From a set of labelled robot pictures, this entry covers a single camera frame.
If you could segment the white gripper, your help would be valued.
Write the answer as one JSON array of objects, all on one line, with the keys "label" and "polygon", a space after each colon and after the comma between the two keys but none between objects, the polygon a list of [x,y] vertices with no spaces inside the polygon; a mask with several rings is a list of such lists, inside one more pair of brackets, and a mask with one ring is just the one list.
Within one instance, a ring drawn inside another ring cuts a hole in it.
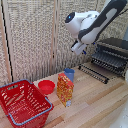
[{"label": "white gripper", "polygon": [[87,47],[86,44],[76,40],[74,44],[71,46],[71,51],[74,52],[76,55],[79,55],[82,52],[83,54],[87,55],[87,52],[84,50],[86,47]]}]

